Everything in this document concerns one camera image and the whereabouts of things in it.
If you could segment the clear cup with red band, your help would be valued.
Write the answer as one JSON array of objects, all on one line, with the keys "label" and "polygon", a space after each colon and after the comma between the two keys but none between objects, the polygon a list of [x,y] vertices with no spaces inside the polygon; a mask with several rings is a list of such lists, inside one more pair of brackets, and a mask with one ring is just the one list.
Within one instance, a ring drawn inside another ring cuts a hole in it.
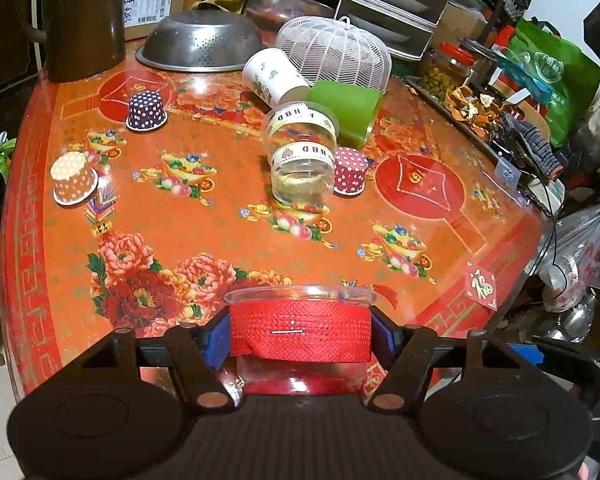
[{"label": "clear cup with red band", "polygon": [[259,286],[225,295],[245,394],[359,394],[377,295],[349,286]]}]

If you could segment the green plastic cup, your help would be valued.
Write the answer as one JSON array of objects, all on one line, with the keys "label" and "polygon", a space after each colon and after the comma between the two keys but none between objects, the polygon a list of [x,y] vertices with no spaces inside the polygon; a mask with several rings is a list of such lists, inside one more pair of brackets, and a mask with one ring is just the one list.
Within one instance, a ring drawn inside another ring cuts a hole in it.
[{"label": "green plastic cup", "polygon": [[338,144],[360,150],[373,131],[382,100],[379,90],[331,80],[318,80],[310,102],[327,107],[338,120]]}]

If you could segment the white paper cup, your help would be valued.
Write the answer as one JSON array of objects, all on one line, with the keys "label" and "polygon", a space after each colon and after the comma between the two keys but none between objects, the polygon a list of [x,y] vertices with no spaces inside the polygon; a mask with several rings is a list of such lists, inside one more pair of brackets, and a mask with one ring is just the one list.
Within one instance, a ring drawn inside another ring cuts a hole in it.
[{"label": "white paper cup", "polygon": [[271,108],[304,101],[310,91],[285,52],[277,48],[255,53],[242,69],[242,82]]}]

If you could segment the red fu paper card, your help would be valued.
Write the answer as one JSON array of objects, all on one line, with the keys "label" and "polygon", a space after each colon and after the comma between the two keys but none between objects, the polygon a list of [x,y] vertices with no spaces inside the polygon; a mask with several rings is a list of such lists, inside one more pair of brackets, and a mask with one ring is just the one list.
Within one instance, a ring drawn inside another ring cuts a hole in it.
[{"label": "red fu paper card", "polygon": [[494,274],[471,261],[465,266],[465,296],[492,311],[498,310]]}]

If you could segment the red polka dot cupcake liner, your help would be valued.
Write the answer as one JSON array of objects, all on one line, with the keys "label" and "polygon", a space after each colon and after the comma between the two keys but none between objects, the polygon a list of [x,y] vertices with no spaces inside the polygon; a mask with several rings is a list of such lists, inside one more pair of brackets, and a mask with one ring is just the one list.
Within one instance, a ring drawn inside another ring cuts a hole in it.
[{"label": "red polka dot cupcake liner", "polygon": [[334,192],[343,196],[358,196],[365,188],[367,158],[354,148],[340,146],[336,151]]}]

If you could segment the orange polka dot cupcake liner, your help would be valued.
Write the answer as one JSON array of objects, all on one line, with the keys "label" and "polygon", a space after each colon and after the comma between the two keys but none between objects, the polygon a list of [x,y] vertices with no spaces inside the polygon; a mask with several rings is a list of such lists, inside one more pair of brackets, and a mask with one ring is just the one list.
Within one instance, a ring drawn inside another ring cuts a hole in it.
[{"label": "orange polka dot cupcake liner", "polygon": [[65,152],[50,167],[54,200],[73,206],[90,196],[97,186],[97,172],[81,152]]}]

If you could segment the clear glass jar with labels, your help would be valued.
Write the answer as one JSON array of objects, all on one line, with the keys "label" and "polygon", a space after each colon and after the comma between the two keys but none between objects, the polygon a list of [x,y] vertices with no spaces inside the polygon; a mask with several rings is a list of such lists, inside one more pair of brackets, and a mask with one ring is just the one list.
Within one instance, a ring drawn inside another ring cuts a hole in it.
[{"label": "clear glass jar with labels", "polygon": [[294,101],[265,117],[263,139],[274,198],[321,208],[332,196],[339,124],[321,104]]}]

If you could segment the purple polka dot cupcake liner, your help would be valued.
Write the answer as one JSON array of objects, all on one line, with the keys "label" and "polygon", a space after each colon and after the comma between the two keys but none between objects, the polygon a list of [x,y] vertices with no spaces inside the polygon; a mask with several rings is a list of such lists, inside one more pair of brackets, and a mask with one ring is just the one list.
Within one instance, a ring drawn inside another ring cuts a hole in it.
[{"label": "purple polka dot cupcake liner", "polygon": [[157,91],[135,93],[129,100],[129,113],[125,125],[134,132],[151,132],[161,128],[168,120],[162,96]]}]

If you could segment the tray of dried peels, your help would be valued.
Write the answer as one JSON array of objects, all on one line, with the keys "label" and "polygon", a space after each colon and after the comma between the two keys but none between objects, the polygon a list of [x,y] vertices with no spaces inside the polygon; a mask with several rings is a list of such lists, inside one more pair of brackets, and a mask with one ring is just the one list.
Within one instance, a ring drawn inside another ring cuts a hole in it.
[{"label": "tray of dried peels", "polygon": [[564,170],[544,119],[532,108],[523,110],[466,84],[437,91],[422,77],[408,76],[406,83],[492,159],[505,159],[544,183]]}]

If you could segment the red lid pickle jar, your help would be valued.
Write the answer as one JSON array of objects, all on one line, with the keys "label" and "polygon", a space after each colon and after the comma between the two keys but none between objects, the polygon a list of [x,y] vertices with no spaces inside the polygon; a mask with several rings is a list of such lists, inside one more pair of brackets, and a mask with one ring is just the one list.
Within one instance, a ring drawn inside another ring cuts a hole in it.
[{"label": "red lid pickle jar", "polygon": [[418,64],[419,85],[438,101],[448,90],[462,86],[475,64],[474,56],[452,42],[443,41],[429,48]]}]

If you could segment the white mesh food cover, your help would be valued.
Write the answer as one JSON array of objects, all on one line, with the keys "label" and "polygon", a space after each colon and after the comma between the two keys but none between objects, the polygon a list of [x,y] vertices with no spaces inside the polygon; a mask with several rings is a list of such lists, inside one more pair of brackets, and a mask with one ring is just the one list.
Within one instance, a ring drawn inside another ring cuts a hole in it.
[{"label": "white mesh food cover", "polygon": [[274,47],[284,51],[311,86],[317,80],[332,80],[387,89],[392,69],[387,46],[348,18],[293,18],[279,29]]}]

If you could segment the green shopping bag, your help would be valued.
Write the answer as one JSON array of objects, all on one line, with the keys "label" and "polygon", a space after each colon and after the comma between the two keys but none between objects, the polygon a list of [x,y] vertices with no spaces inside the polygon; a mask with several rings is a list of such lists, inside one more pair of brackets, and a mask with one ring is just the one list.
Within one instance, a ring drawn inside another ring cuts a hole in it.
[{"label": "green shopping bag", "polygon": [[600,86],[600,66],[549,22],[521,18],[506,56],[543,93],[550,144],[561,148],[577,127]]}]

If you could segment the brown plastic pitcher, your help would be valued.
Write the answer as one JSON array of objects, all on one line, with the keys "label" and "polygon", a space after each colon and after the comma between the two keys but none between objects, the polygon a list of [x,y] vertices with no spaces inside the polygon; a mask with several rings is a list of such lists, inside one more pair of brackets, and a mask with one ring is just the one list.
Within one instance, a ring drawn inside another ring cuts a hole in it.
[{"label": "brown plastic pitcher", "polygon": [[123,0],[41,0],[42,26],[23,20],[42,44],[50,81],[69,82],[109,70],[125,54]]}]

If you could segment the steel bowl behind colander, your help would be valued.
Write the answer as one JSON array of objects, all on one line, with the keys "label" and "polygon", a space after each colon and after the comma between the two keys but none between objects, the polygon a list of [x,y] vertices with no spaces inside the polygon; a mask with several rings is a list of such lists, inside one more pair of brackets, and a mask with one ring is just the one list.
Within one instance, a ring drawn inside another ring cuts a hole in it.
[{"label": "steel bowl behind colander", "polygon": [[314,0],[246,0],[242,14],[262,30],[278,32],[290,20],[302,16],[332,18],[335,10]]}]

